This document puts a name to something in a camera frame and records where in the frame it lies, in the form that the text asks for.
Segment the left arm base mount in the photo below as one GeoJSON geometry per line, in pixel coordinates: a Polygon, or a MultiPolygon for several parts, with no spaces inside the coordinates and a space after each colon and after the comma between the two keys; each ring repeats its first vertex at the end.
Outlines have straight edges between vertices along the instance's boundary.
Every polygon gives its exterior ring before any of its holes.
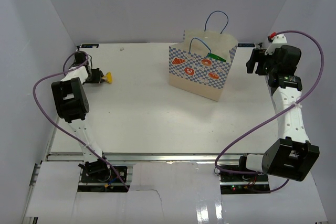
{"type": "Polygon", "coordinates": [[[81,168],[77,192],[81,193],[127,193],[121,180],[113,170],[109,172],[100,172],[98,176],[89,175],[85,166],[80,164],[81,168]]]}

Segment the green Fox's candy bag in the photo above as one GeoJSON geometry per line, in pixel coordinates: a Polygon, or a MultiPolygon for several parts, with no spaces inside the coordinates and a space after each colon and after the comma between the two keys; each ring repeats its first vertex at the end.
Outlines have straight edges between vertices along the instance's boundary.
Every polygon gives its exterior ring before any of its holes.
{"type": "Polygon", "coordinates": [[[215,60],[218,60],[218,61],[226,62],[226,59],[224,59],[224,58],[222,58],[222,57],[220,57],[218,55],[215,55],[213,53],[208,53],[207,57],[215,59],[215,60]]]}

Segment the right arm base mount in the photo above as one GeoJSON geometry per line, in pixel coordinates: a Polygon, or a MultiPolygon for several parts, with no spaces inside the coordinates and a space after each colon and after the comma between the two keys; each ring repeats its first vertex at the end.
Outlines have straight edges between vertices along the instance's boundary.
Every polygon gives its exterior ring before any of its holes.
{"type": "Polygon", "coordinates": [[[267,175],[225,173],[214,168],[219,176],[222,195],[263,194],[270,190],[267,175]]]}

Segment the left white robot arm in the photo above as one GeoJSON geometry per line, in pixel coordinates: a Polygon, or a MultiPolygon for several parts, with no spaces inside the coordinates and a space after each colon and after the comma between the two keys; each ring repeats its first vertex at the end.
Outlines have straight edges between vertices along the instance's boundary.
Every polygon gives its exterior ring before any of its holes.
{"type": "Polygon", "coordinates": [[[84,163],[79,166],[89,177],[100,182],[107,181],[111,176],[111,168],[103,159],[105,155],[93,138],[86,115],[89,113],[89,102],[83,85],[111,83],[110,72],[103,74],[99,68],[89,65],[90,56],[84,51],[74,54],[73,64],[69,72],[58,82],[51,84],[52,94],[58,116],[70,126],[75,137],[80,139],[80,148],[84,163]]]}

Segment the yellow M&M's pack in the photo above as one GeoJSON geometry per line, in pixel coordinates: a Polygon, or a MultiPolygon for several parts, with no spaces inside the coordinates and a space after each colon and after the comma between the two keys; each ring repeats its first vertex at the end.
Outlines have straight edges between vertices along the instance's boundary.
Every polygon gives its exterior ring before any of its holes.
{"type": "Polygon", "coordinates": [[[106,77],[105,80],[101,79],[102,82],[106,82],[106,83],[109,83],[109,84],[111,84],[113,82],[113,78],[112,78],[112,73],[111,72],[107,72],[105,74],[105,77],[106,77]]]}

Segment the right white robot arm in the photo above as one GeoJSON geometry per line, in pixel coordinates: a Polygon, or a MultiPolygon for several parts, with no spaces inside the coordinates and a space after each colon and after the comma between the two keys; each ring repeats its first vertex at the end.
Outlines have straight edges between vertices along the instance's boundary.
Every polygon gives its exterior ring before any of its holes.
{"type": "Polygon", "coordinates": [[[319,157],[319,147],[310,143],[305,132],[299,99],[301,79],[295,75],[301,58],[297,47],[282,45],[271,54],[253,49],[246,63],[248,73],[268,77],[268,86],[277,118],[278,139],[264,154],[241,157],[238,177],[247,182],[256,172],[303,181],[319,157]]]}

